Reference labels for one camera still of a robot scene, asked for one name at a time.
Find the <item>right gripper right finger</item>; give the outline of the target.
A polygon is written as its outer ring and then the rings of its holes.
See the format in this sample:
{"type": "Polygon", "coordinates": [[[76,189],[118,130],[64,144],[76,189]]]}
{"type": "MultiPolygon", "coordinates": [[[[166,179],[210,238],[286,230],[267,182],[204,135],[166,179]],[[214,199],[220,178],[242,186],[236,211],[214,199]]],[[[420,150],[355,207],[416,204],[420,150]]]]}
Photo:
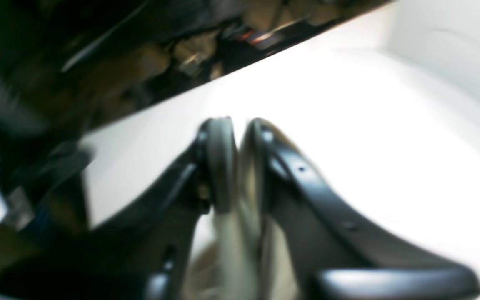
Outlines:
{"type": "Polygon", "coordinates": [[[241,157],[250,206],[269,237],[282,231],[292,276],[305,300],[474,300],[469,267],[375,224],[331,188],[272,123],[248,123],[241,157]]]}

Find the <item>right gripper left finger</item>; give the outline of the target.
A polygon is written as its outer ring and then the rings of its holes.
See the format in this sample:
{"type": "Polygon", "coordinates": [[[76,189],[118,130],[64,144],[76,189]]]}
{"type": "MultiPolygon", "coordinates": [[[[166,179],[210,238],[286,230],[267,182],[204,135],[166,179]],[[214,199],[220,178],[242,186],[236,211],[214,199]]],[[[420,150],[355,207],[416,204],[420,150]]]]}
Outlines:
{"type": "Polygon", "coordinates": [[[207,119],[187,149],[121,211],[4,268],[0,300],[177,300],[200,217],[231,209],[235,155],[232,119],[207,119]]]}

